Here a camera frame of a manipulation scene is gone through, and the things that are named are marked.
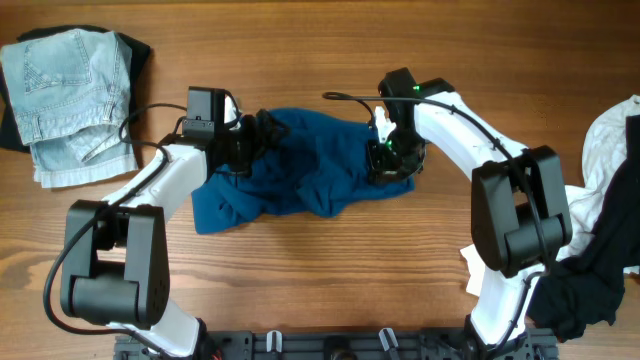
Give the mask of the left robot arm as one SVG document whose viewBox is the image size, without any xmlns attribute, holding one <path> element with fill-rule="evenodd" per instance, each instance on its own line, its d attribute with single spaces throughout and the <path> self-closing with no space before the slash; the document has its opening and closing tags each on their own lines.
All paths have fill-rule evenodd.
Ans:
<svg viewBox="0 0 640 360">
<path fill-rule="evenodd" d="M 49 320 L 73 334 L 128 336 L 151 359 L 218 359 L 204 322 L 170 298 L 166 224 L 214 174 L 248 177 L 289 127 L 242 113 L 233 95 L 191 87 L 153 161 L 100 201 L 79 200 L 43 291 Z"/>
</svg>

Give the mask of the blue polo shirt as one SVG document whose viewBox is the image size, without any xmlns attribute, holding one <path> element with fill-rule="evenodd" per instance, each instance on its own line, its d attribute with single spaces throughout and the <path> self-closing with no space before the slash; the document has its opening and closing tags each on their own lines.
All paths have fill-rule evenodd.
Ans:
<svg viewBox="0 0 640 360">
<path fill-rule="evenodd" d="M 335 217 L 354 202 L 385 200 L 415 189 L 411 178 L 387 185 L 368 181 L 366 144 L 377 134 L 366 124 L 302 108 L 270 113 L 290 133 L 252 164 L 250 177 L 215 174 L 192 192 L 197 233 L 222 232 L 263 214 Z"/>
</svg>

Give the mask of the white t-shirt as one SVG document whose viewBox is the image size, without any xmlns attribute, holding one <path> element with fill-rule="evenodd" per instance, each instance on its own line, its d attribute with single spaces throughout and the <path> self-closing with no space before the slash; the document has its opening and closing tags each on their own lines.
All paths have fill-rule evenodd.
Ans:
<svg viewBox="0 0 640 360">
<path fill-rule="evenodd" d="M 582 187 L 565 187 L 572 224 L 572 240 L 562 247 L 556 260 L 578 256 L 594 239 L 595 223 L 613 175 L 627 159 L 626 118 L 639 113 L 639 97 L 611 107 L 589 127 L 582 149 Z"/>
</svg>

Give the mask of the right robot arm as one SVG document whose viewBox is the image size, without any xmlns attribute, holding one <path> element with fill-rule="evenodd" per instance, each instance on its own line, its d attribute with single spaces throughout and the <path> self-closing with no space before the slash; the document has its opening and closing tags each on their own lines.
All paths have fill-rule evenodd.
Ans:
<svg viewBox="0 0 640 360">
<path fill-rule="evenodd" d="M 421 172 L 430 144 L 465 174 L 484 276 L 462 350 L 475 359 L 515 351 L 525 341 L 532 292 L 572 236 L 558 155 L 504 136 L 441 78 L 418 83 L 400 68 L 385 75 L 378 92 L 383 104 L 370 122 L 377 137 L 367 145 L 370 182 L 386 185 Z"/>
</svg>

